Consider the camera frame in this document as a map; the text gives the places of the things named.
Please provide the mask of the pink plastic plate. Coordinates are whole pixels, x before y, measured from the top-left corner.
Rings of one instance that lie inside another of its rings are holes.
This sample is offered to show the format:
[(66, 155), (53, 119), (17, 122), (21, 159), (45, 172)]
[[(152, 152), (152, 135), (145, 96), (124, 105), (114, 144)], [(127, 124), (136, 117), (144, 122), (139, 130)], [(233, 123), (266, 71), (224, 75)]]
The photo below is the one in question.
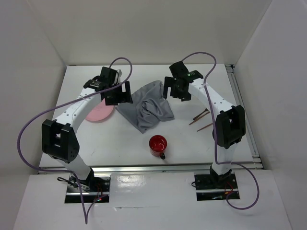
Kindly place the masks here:
[(89, 122), (101, 122), (107, 119), (115, 109), (114, 105), (106, 105), (105, 99), (99, 103), (85, 118)]

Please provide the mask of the grey cloth placemat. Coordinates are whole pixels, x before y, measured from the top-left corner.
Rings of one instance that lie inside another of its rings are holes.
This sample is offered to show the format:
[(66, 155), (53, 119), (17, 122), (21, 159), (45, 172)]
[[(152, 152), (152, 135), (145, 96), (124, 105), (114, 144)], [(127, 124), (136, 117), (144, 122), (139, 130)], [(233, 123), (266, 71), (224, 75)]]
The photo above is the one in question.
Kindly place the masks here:
[(153, 81), (131, 95), (133, 103), (121, 103), (116, 110), (142, 134), (159, 122), (174, 120), (169, 102), (163, 98), (163, 83)]

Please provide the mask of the red mug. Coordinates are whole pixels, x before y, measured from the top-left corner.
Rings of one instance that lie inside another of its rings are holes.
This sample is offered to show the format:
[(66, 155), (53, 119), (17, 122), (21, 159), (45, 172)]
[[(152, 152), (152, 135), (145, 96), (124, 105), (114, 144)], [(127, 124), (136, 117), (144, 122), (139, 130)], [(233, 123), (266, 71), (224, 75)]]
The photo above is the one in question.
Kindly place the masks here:
[(150, 153), (162, 160), (165, 160), (165, 151), (167, 148), (167, 140), (161, 135), (154, 135), (149, 140)]

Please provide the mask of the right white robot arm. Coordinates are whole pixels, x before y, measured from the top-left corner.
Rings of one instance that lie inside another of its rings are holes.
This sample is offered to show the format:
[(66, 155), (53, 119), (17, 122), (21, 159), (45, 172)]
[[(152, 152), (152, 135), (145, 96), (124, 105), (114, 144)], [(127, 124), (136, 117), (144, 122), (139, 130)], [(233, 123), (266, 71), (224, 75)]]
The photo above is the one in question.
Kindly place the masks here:
[(197, 70), (189, 71), (183, 61), (170, 67), (171, 77), (165, 77), (163, 97), (182, 101), (196, 97), (213, 119), (214, 162), (210, 167), (209, 182), (219, 188), (230, 179), (231, 163), (238, 143), (246, 134), (245, 110), (233, 105), (206, 83)]

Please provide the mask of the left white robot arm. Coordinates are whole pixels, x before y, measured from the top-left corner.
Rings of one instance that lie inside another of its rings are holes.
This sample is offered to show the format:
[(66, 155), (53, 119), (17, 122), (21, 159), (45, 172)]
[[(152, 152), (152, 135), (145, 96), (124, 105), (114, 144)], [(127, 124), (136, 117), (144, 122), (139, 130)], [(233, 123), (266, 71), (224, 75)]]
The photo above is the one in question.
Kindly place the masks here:
[(42, 151), (61, 163), (78, 177), (77, 185), (84, 191), (95, 189), (103, 180), (94, 176), (91, 167), (79, 155), (76, 137), (78, 128), (88, 114), (102, 101), (106, 105), (131, 103), (130, 83), (121, 86), (121, 70), (103, 67), (98, 76), (88, 80), (78, 96), (78, 101), (54, 120), (42, 124)]

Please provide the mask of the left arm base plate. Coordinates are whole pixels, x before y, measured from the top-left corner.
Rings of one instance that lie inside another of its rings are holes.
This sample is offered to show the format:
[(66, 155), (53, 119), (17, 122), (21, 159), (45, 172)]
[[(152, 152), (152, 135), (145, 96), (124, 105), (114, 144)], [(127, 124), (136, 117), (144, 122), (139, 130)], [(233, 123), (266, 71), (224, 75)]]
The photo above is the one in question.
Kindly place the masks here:
[[(108, 203), (109, 202), (109, 191), (110, 191), (110, 175), (103, 175), (100, 177), (100, 182), (95, 185), (94, 188), (89, 188), (81, 184), (83, 201), (86, 204), (90, 204), (96, 200), (97, 203)], [(66, 183), (66, 195), (65, 204), (79, 204), (81, 203), (80, 191), (77, 185), (76, 179), (70, 176), (68, 179), (58, 177), (57, 180), (62, 183)]]

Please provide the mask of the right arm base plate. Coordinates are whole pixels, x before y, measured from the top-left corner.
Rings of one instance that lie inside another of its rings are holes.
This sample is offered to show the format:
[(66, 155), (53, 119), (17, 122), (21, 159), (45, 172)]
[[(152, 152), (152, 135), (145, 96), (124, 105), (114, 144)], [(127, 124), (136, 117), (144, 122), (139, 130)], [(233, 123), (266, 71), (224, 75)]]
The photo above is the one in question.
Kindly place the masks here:
[(197, 201), (216, 201), (240, 199), (236, 176), (234, 173), (225, 181), (214, 184), (209, 174), (196, 174), (191, 186), (196, 189)]

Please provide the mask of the aluminium frame rail front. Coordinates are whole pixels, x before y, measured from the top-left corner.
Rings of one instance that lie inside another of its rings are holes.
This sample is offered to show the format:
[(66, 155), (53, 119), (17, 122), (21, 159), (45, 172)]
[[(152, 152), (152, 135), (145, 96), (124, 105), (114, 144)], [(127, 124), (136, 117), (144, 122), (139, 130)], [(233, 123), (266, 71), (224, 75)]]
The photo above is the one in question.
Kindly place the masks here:
[[(260, 158), (253, 162), (241, 163), (248, 169), (263, 169)], [(206, 171), (210, 164), (170, 164), (170, 165), (141, 165), (141, 166), (91, 166), (95, 173), (150, 173), (150, 172), (181, 172), (181, 171)]]

